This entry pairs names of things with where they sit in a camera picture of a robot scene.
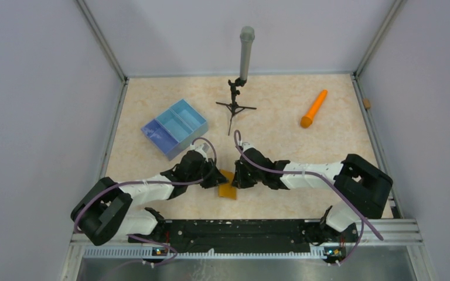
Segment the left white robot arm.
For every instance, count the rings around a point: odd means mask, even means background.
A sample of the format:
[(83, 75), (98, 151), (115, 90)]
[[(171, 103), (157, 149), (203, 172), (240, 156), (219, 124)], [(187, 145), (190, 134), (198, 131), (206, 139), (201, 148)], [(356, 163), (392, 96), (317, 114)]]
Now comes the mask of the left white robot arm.
[(95, 246), (117, 235), (138, 234), (151, 242), (161, 240), (165, 232), (162, 216), (151, 208), (137, 207), (174, 199), (194, 184), (209, 189), (227, 183), (206, 149), (204, 143), (187, 151), (173, 168), (145, 180), (117, 183), (103, 177), (73, 208), (70, 218), (74, 230), (82, 232)]

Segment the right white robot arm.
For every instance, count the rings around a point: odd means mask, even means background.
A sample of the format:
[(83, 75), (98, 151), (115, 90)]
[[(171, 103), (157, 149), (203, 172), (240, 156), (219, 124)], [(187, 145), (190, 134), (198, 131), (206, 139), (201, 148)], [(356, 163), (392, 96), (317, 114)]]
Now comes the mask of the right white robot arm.
[(393, 180), (361, 156), (348, 154), (339, 162), (302, 164), (272, 161), (247, 142), (236, 149), (241, 156), (235, 162), (234, 187), (246, 189), (262, 183), (272, 190), (332, 190), (340, 197), (341, 201), (329, 206), (318, 224), (308, 230), (310, 243), (336, 241), (358, 221), (383, 239), (369, 221), (382, 217)]

